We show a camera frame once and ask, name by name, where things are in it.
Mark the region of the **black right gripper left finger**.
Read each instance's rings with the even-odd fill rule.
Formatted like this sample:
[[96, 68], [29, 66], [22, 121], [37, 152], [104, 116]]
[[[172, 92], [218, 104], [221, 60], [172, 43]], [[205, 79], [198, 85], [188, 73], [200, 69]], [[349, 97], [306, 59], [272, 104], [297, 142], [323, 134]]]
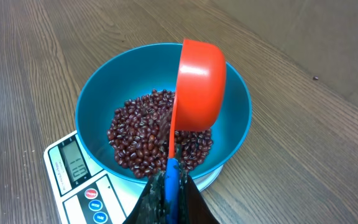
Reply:
[[164, 180], [165, 173], [160, 171], [149, 178], [135, 207], [123, 224], [162, 224], [167, 222]]

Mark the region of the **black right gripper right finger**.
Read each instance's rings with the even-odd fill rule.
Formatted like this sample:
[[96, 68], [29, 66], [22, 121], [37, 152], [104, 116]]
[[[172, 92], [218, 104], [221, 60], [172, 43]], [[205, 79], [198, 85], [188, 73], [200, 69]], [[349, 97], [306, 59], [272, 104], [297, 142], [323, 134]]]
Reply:
[[179, 160], [178, 224], [219, 224], [211, 213], [194, 180], [181, 164], [182, 145], [176, 145]]

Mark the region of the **red scoop with blue handle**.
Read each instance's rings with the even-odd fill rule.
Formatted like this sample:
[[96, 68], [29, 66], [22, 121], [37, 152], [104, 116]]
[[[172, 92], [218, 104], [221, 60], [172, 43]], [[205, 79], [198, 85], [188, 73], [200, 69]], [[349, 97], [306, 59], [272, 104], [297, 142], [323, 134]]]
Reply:
[[180, 55], [170, 123], [164, 193], [167, 223], [178, 221], [179, 161], [174, 132], [204, 131], [217, 120], [226, 84], [226, 62], [215, 45], [186, 39]]

